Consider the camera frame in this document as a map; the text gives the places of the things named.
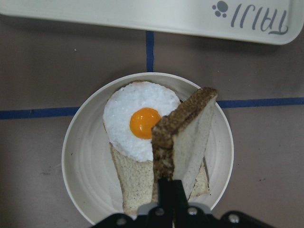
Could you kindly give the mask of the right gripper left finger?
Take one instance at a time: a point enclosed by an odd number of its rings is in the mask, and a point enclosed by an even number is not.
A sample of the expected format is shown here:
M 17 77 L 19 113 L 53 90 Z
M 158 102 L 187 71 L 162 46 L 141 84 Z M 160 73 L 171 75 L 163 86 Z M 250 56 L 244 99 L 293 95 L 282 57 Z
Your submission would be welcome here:
M 161 179 L 157 187 L 157 205 L 149 210 L 146 219 L 147 228 L 173 228 L 174 227 L 174 181 Z

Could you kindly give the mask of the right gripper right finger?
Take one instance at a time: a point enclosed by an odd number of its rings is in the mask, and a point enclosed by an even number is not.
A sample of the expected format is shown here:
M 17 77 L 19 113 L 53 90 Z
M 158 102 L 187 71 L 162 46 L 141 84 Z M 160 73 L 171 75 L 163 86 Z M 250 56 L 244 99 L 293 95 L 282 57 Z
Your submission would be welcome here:
M 208 215 L 210 209 L 201 203 L 190 202 L 186 198 L 182 181 L 172 182 L 173 197 L 173 221 L 176 228 L 210 228 Z

